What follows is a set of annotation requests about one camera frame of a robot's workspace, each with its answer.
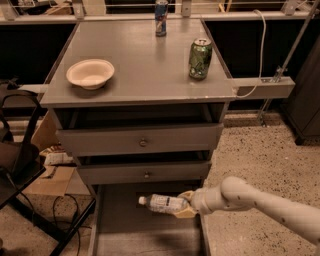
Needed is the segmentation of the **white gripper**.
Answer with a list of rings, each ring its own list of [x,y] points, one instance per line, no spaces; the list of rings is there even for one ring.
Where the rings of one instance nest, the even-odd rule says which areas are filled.
[[[191,206],[201,215],[212,214],[214,211],[223,208],[223,199],[219,187],[200,188],[195,192],[189,190],[180,193],[178,197],[191,202]],[[174,216],[180,219],[194,218],[197,212],[191,206],[188,205],[186,208],[175,212]]]

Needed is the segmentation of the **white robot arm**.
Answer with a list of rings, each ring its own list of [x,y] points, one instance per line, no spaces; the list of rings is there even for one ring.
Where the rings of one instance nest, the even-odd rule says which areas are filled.
[[[238,177],[229,176],[212,188],[183,192],[179,198],[187,205],[174,213],[177,218],[255,208],[315,246],[320,244],[319,208],[263,192]]]

